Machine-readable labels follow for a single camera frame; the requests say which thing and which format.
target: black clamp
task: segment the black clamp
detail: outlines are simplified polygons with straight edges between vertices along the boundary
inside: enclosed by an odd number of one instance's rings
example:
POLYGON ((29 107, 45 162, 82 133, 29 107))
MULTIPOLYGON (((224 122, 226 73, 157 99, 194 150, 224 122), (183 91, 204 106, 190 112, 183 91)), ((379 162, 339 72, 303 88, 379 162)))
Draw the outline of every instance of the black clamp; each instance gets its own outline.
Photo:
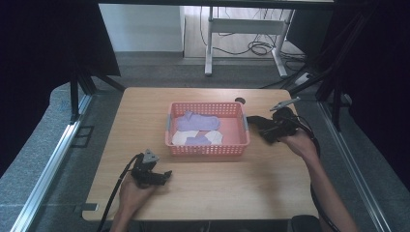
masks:
POLYGON ((154 173, 152 169, 157 164, 160 158, 146 150, 145 154, 136 155, 136 161, 131 170, 131 175, 137 181, 138 185, 155 185, 164 186, 166 181, 171 176, 172 171, 167 171, 163 174, 154 173))
POLYGON ((248 116, 247 121, 255 124, 259 129, 259 134, 269 143, 278 141, 278 138, 291 136, 300 127, 298 117, 289 107, 282 107, 272 115, 272 119, 261 116, 248 116))

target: black curtain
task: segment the black curtain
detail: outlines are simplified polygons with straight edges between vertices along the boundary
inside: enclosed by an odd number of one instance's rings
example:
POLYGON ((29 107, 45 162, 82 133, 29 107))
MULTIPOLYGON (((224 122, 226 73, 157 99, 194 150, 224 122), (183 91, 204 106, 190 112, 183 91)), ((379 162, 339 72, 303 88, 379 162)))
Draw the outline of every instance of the black curtain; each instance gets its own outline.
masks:
MULTIPOLYGON (((380 0, 347 55, 340 73, 352 99, 350 114, 410 189, 410 4, 380 0)), ((325 45, 332 44, 353 13, 336 11, 325 45)))
POLYGON ((91 75, 88 68, 120 72, 97 4, 1 1, 0 36, 3 175, 42 119, 53 89, 79 72, 91 75))

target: person's right hand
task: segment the person's right hand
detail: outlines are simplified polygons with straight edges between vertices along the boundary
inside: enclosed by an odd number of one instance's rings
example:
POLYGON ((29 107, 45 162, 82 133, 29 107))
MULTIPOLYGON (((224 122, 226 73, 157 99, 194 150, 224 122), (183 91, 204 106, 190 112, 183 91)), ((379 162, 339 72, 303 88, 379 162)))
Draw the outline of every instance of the person's right hand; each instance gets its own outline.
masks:
POLYGON ((120 209, 134 214, 142 207, 156 188, 157 186, 139 187, 132 175, 127 173, 120 189, 120 209))
POLYGON ((296 133, 292 136, 281 137, 278 140, 285 143, 292 152, 304 160, 318 159, 313 141, 302 129, 297 129, 296 133))

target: pink basket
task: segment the pink basket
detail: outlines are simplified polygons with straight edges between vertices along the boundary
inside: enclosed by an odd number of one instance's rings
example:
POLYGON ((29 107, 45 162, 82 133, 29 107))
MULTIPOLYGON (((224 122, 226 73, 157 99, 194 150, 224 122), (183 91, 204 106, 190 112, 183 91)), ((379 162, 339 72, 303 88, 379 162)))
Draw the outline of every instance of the pink basket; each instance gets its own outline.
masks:
POLYGON ((169 106, 165 144, 173 156, 220 155, 240 156, 249 145, 247 116, 239 102, 174 102, 169 106), (201 115, 217 116, 218 131, 223 135, 220 145, 173 145, 172 136, 177 131, 177 118, 192 111, 201 115))

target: table leg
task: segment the table leg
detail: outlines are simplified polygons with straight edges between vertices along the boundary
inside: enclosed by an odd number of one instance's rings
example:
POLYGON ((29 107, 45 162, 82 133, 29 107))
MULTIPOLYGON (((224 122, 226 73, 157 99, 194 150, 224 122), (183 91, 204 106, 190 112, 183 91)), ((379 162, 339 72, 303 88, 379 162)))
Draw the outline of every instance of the table leg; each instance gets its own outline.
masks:
POLYGON ((280 52, 283 47, 283 42, 284 39, 286 38, 287 30, 289 29, 290 26, 290 20, 292 19, 292 15, 295 11, 291 10, 289 12, 289 16, 287 19, 284 21, 282 31, 280 32, 280 35, 278 35, 278 44, 276 47, 272 50, 272 55, 274 56, 275 63, 277 64, 279 75, 281 78, 286 78, 287 77, 287 72, 286 69, 284 68, 284 65, 281 61, 280 58, 280 52))
POLYGON ((212 23, 213 23, 213 7, 209 7, 208 17, 208 44, 205 54, 205 75, 212 75, 212 23))

